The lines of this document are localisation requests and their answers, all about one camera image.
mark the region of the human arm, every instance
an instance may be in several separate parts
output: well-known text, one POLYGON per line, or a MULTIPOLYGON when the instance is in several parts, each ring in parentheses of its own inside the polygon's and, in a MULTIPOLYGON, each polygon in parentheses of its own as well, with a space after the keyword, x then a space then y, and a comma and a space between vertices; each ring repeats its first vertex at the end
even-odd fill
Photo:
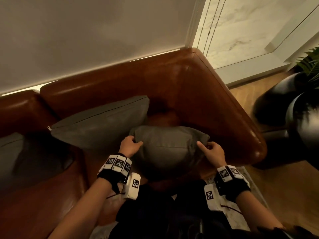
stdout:
MULTIPOLYGON (((133 156, 143 144, 134 143, 134 137, 128 136, 121 142, 119 153, 133 156)), ((78 203, 66 214, 49 239, 88 238, 96 224, 103 204, 110 194, 109 181, 98 178, 78 203)))
MULTIPOLYGON (((225 153, 220 145, 215 142, 209 142, 209 148, 206 148, 201 142, 197 142, 197 145, 214 167, 220 168, 227 165, 225 153)), ((274 227, 283 228, 283 225, 276 217, 250 191, 241 192, 235 201, 252 231, 257 231, 257 227, 268 229, 273 229, 274 227)))

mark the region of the gray pillow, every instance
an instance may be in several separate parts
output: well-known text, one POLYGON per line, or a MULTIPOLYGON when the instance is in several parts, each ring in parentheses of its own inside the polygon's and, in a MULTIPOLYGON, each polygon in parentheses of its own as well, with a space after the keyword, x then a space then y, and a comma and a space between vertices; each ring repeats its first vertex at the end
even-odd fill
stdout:
POLYGON ((207 134, 185 126, 139 126, 130 135, 143 142, 132 157, 134 166, 151 181, 188 173, 204 157, 196 142, 206 145, 209 139, 207 134))
POLYGON ((64 171, 73 161, 69 146, 50 135, 13 133, 0 138, 0 191, 34 185, 64 171))
POLYGON ((143 124, 149 101, 134 96, 76 113, 54 124, 51 134, 84 150, 117 148, 133 127, 143 124))

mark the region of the forearm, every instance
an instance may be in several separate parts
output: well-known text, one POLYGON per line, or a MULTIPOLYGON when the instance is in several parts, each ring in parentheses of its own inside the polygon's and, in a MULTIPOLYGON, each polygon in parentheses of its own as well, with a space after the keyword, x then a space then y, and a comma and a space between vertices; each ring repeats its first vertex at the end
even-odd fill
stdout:
POLYGON ((111 188, 107 180, 98 178, 74 208, 66 214, 49 239, 89 237, 111 188))
POLYGON ((277 218, 250 191, 240 193, 236 198, 236 204, 252 231, 257 231, 257 227, 283 228, 277 218))

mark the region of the green plant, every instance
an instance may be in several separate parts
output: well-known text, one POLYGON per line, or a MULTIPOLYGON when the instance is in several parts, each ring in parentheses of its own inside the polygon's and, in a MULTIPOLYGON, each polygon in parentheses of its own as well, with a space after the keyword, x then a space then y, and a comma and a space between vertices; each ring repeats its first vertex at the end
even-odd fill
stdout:
POLYGON ((319 46, 306 52, 307 57, 300 57, 297 65, 306 74, 306 82, 310 87, 316 88, 319 85, 319 46))

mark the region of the marble wall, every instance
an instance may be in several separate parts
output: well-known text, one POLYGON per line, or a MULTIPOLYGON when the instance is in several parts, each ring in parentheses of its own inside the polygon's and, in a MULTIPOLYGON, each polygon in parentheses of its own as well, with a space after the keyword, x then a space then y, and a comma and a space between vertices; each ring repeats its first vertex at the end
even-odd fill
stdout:
POLYGON ((303 2, 206 0, 193 47, 215 69, 266 54, 266 45, 303 2))

